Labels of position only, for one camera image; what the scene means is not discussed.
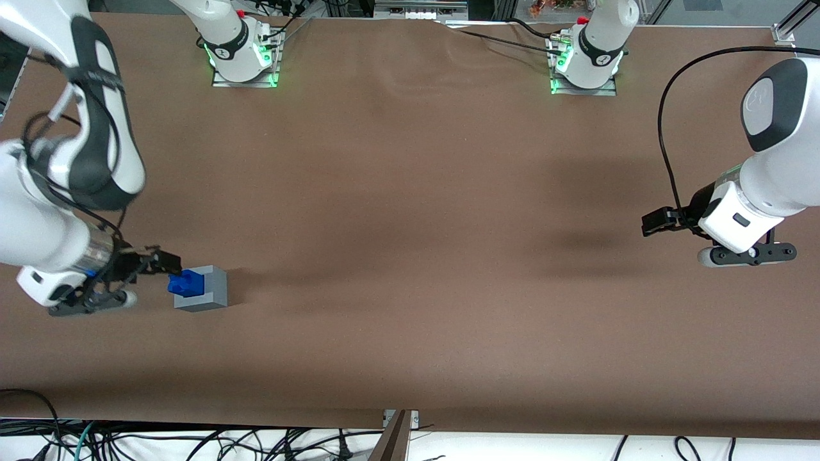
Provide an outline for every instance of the green cable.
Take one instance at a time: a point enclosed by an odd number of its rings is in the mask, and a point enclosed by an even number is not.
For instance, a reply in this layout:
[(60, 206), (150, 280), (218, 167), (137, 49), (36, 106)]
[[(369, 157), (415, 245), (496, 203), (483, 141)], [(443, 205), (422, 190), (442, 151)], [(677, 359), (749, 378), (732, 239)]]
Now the green cable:
[(80, 439), (77, 440), (77, 451), (74, 452), (74, 461), (80, 461), (80, 451), (83, 448), (83, 443), (85, 442), (85, 438), (89, 435), (89, 431), (91, 431), (91, 426), (94, 424), (94, 421), (90, 422), (88, 426), (83, 429), (83, 433), (80, 434)]

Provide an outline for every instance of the gray block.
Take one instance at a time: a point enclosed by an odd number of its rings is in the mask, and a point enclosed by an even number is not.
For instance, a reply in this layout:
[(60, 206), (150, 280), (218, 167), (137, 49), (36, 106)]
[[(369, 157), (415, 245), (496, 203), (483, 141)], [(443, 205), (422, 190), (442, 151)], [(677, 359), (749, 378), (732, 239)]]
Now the gray block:
[(228, 307), (228, 274), (216, 266), (192, 267), (190, 271), (205, 276), (205, 293), (184, 298), (174, 294), (174, 309), (190, 313)]

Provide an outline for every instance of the brown table surface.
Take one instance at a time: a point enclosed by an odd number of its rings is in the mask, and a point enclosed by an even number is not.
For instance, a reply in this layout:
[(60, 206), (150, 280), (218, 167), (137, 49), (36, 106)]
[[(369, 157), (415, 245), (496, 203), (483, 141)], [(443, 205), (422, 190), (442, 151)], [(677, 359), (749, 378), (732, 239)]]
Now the brown table surface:
[[(148, 169), (125, 237), (228, 270), (233, 305), (175, 311), (156, 276), (136, 308), (51, 318), (0, 267), (0, 385), (88, 419), (415, 408), (440, 430), (820, 436), (820, 212), (782, 225), (800, 255), (774, 267), (706, 269), (705, 241), (640, 234), (672, 204), (668, 78), (768, 30), (639, 28), (618, 96), (590, 98), (551, 95), (537, 52), (429, 21), (312, 21), (278, 89), (214, 89), (184, 16), (96, 17)], [(720, 57), (673, 90), (684, 200), (750, 155), (740, 98), (782, 58)], [(31, 64), (0, 135), (63, 83)]]

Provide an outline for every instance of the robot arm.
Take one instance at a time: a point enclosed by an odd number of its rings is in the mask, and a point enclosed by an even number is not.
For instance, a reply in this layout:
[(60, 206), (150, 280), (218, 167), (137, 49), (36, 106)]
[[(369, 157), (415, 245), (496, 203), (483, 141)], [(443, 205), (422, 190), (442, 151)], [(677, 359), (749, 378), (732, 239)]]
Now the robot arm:
[(240, 17), (227, 0), (171, 0), (202, 35), (211, 64), (226, 80), (252, 80), (272, 64), (271, 26)]
[(576, 24), (569, 34), (571, 47), (556, 70), (584, 89), (600, 88), (617, 72), (623, 45), (638, 24), (635, 0), (607, 0), (592, 11), (587, 24)]
[(126, 207), (144, 187), (145, 170), (111, 41), (83, 0), (2, 0), (0, 30), (52, 60), (69, 81), (58, 105), (73, 100), (80, 114), (77, 136), (26, 146), (37, 189), (45, 197), (58, 189), (89, 209)]
[(685, 216), (669, 207), (644, 216), (645, 236), (681, 229), (684, 219), (703, 232), (717, 244), (699, 255), (708, 267), (796, 257), (772, 232), (784, 218), (820, 205), (820, 59), (794, 57), (769, 68), (746, 92), (741, 115), (755, 154), (695, 193)]
[[(33, 119), (43, 123), (0, 144), (0, 262), (22, 266), (18, 283), (52, 315), (128, 306), (133, 293), (98, 294), (97, 285), (177, 272), (180, 261), (158, 250), (144, 259), (118, 230), (110, 235), (72, 212), (124, 209), (144, 187), (111, 42), (84, 0), (0, 0), (0, 30), (42, 51), (68, 80), (55, 107)], [(72, 102), (80, 132), (45, 139)]]

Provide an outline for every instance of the blue block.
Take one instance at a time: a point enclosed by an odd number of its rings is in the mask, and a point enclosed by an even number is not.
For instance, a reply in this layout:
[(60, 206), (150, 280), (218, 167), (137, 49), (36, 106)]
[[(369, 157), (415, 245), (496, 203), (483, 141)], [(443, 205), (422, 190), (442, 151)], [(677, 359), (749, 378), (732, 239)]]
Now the blue block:
[(205, 276), (189, 269), (182, 271), (180, 276), (168, 274), (168, 292), (183, 298), (201, 296), (205, 294)]

